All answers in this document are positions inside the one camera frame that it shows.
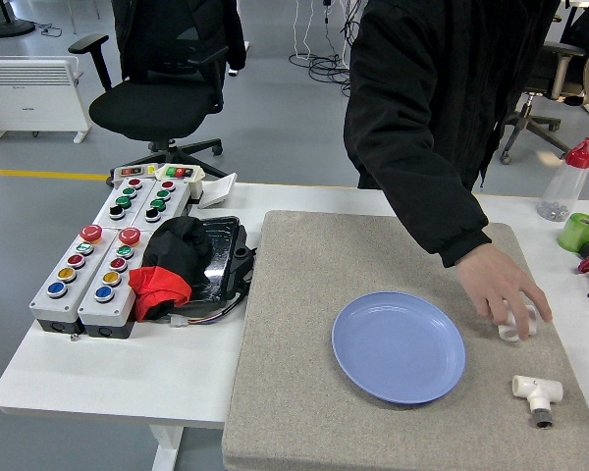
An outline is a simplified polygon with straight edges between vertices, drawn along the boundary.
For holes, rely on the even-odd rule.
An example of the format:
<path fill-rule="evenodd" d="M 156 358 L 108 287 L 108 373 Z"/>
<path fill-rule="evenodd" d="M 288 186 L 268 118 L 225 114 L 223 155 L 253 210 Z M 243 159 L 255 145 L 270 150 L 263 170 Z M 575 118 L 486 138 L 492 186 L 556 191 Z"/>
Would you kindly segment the person's right hand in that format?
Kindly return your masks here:
<path fill-rule="evenodd" d="M 490 318 L 496 325 L 505 325 L 511 313 L 521 340 L 529 337 L 530 314 L 525 297 L 544 322 L 553 321 L 546 294 L 492 243 L 482 244 L 457 260 L 455 271 L 477 313 Z"/>

